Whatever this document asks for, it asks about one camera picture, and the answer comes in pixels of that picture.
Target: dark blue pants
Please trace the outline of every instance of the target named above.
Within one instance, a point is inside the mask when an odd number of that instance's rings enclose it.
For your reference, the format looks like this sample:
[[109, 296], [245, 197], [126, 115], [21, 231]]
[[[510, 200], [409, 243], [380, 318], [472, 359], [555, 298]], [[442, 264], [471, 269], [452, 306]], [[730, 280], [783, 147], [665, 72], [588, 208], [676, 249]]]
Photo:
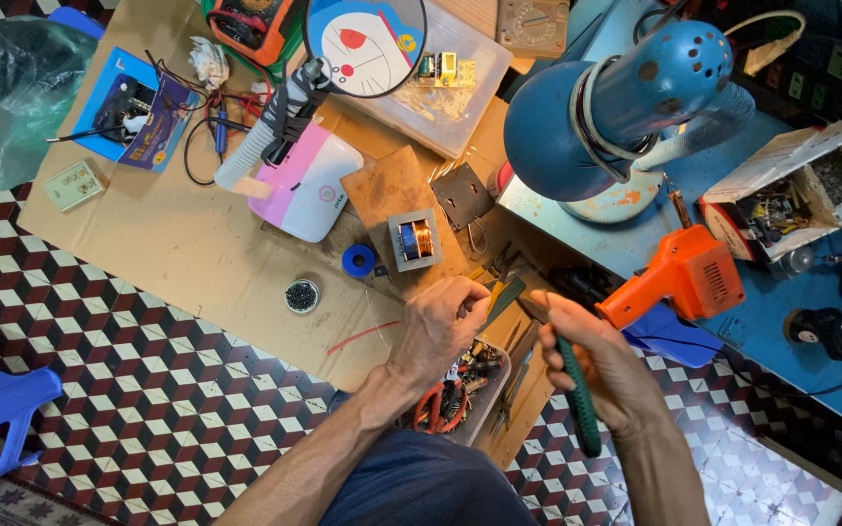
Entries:
[[391, 430], [359, 462], [321, 525], [537, 524], [485, 453]]

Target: blue box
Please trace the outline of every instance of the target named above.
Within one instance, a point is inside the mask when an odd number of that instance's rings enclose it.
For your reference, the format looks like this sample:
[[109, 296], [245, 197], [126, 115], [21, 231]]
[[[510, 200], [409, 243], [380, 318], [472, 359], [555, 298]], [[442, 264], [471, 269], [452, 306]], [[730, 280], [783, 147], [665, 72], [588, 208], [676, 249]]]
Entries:
[[76, 143], [117, 163], [160, 173], [168, 165], [190, 121], [193, 112], [188, 110], [196, 107], [200, 96], [166, 73], [162, 72], [159, 77], [154, 67], [119, 48], [114, 48], [110, 53], [90, 98], [79, 114], [73, 133], [93, 130], [94, 120], [104, 102], [117, 93], [129, 78], [155, 90], [149, 120], [135, 139], [124, 146], [93, 135], [78, 138]]

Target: checkered tile floor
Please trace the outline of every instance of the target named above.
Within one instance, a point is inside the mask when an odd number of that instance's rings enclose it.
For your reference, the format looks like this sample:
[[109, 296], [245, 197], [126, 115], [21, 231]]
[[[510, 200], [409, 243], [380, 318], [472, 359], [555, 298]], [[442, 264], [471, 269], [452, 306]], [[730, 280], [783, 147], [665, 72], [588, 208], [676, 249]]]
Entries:
[[[833, 490], [755, 439], [789, 429], [820, 432], [825, 420], [749, 386], [732, 374], [726, 360], [695, 370], [641, 350], [637, 353], [659, 381], [665, 402], [684, 431], [704, 483], [712, 524], [828, 524], [815, 520]], [[750, 371], [746, 374], [751, 379], [778, 384], [752, 362], [739, 362], [737, 367]], [[608, 430], [602, 422], [598, 425], [604, 440], [602, 456], [588, 460], [577, 447], [563, 395], [555, 394], [544, 406], [507, 472], [540, 522], [632, 523], [619, 460]]]
[[[333, 387], [22, 231], [29, 188], [0, 193], [0, 370], [50, 366], [64, 394], [36, 414], [26, 446], [47, 449], [19, 476], [129, 524], [210, 523], [323, 421]], [[715, 524], [814, 522], [831, 489], [752, 437], [824, 420], [723, 363], [640, 359], [684, 429]], [[602, 457], [587, 460], [567, 412], [563, 396], [548, 402], [510, 482], [542, 522], [631, 522], [606, 429]]]
[[29, 188], [0, 193], [0, 370], [50, 366], [64, 394], [19, 476], [130, 524], [209, 523], [334, 389], [22, 231]]

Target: hand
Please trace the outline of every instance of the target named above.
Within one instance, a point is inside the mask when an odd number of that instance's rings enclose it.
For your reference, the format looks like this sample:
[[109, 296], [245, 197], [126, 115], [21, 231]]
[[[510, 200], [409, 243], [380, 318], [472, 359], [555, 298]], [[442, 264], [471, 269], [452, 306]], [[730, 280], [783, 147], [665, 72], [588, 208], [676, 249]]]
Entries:
[[405, 305], [402, 341], [388, 373], [420, 398], [450, 369], [485, 325], [489, 290], [466, 277], [439, 281]]
[[593, 408], [617, 439], [640, 436], [671, 414], [655, 379], [639, 361], [622, 334], [609, 323], [557, 294], [536, 290], [532, 299], [549, 309], [550, 323], [541, 329], [547, 377], [556, 387], [574, 389], [563, 373], [556, 336], [570, 341], [591, 389]]

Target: pink and white device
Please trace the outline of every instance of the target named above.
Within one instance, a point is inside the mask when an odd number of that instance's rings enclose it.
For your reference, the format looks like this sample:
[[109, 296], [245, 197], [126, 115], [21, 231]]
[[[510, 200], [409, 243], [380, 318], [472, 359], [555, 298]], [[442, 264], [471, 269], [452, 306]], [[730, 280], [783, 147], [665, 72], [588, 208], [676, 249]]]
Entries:
[[255, 176], [274, 190], [267, 199], [249, 197], [249, 208], [292, 236], [319, 243], [346, 204], [340, 178], [361, 168], [356, 148], [310, 124], [285, 161], [276, 168], [263, 166]]

